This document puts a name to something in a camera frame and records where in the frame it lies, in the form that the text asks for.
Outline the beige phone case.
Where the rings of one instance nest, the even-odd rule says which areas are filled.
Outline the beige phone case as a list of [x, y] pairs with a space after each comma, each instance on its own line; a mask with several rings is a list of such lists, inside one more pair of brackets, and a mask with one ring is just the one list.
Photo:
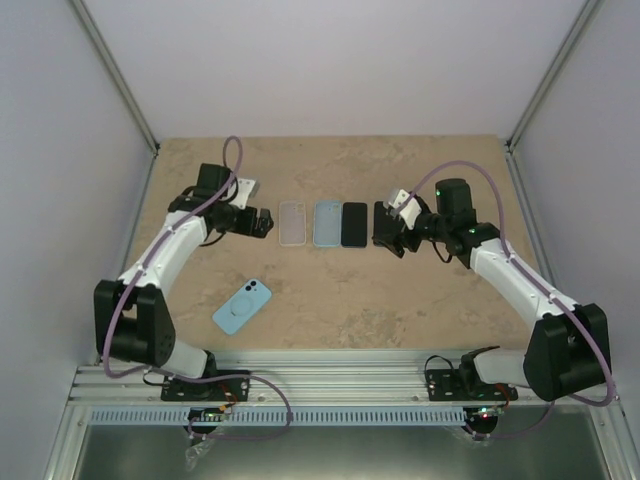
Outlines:
[[306, 244], [306, 205], [302, 201], [288, 200], [279, 205], [279, 244], [283, 247]]

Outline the light blue phone case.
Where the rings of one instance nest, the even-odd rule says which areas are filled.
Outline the light blue phone case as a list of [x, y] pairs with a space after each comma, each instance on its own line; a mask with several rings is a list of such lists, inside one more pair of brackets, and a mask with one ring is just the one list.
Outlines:
[[336, 200], [323, 200], [315, 204], [313, 244], [319, 248], [338, 247], [341, 244], [342, 204]]

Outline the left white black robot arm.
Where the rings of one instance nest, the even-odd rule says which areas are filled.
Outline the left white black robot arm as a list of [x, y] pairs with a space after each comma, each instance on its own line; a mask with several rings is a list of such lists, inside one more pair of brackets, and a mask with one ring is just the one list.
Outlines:
[[151, 367], [184, 380], [197, 399], [218, 390], [213, 353], [178, 339], [167, 305], [170, 290], [190, 256], [213, 232], [265, 238], [274, 226], [269, 210], [249, 204], [258, 183], [231, 169], [201, 165], [197, 181], [175, 197], [164, 223], [141, 257], [115, 280], [94, 290], [96, 349], [105, 373], [117, 377], [113, 359], [136, 370]]

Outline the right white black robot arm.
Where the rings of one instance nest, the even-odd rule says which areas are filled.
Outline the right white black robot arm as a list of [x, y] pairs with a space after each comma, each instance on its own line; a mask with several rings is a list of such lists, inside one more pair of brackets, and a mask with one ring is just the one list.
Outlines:
[[423, 243], [443, 245], [444, 263], [458, 260], [487, 281], [530, 327], [525, 350], [490, 346], [462, 356], [459, 387], [481, 399], [495, 384], [531, 389], [551, 402], [611, 378], [607, 318], [595, 304], [581, 305], [527, 265], [491, 223], [480, 222], [463, 179], [436, 184], [434, 209], [403, 189], [374, 205], [372, 240], [397, 257]]

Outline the black smartphone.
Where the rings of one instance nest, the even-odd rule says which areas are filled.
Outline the black smartphone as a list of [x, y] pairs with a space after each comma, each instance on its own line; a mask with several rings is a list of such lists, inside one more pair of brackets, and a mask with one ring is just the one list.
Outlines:
[[367, 246], [368, 207], [362, 202], [345, 202], [342, 206], [341, 246], [365, 248]]

